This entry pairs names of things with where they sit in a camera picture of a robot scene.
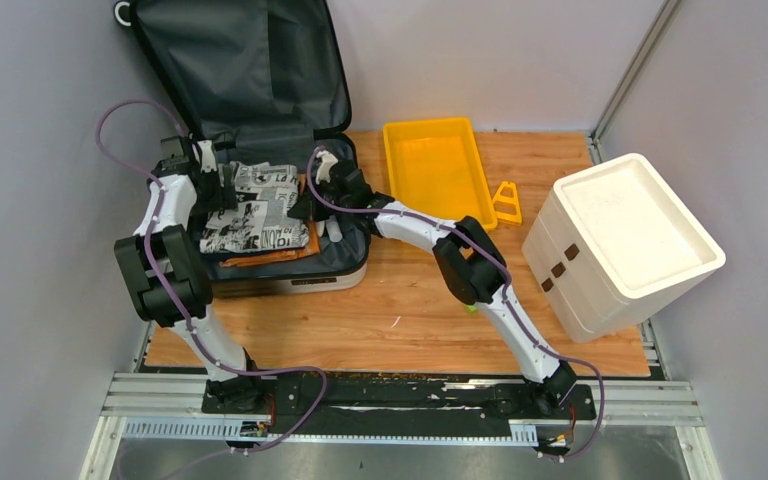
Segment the newspaper print garment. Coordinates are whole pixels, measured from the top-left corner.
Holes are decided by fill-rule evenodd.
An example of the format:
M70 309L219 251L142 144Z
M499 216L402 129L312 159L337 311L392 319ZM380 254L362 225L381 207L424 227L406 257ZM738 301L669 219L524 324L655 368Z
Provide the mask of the newspaper print garment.
M199 240L200 251L205 255L255 254L306 246L310 240L307 226L287 217L300 195L297 168L236 163L237 209L210 214Z

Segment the black white space suitcase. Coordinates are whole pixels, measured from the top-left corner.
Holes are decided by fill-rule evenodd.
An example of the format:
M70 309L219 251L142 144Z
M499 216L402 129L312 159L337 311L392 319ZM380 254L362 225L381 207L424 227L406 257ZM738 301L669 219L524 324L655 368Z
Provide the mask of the black white space suitcase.
M132 1L125 18L188 132L221 164L355 163L352 106L324 1Z

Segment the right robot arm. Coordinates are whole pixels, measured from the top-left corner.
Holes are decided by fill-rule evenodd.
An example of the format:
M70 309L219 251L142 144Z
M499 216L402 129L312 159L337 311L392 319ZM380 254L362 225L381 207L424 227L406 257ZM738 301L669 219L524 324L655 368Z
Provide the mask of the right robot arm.
M310 214L318 220L343 216L369 234L432 255L449 292L491 321L522 376L535 383L530 392L535 411L552 418L569 407L577 376L530 320L515 295L503 255L478 220L444 220L414 210L373 191L358 167L326 151L317 152L308 163L305 191L290 214Z

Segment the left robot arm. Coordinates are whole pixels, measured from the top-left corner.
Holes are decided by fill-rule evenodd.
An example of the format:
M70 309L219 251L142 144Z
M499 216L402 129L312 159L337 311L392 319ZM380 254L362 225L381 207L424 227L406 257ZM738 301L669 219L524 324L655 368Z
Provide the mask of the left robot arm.
M222 204L222 181L210 142L162 140L162 159L147 180L146 212L114 254L138 316L174 332L207 371L206 413L253 413L266 400L255 362L219 320L205 266L188 231L192 213Z

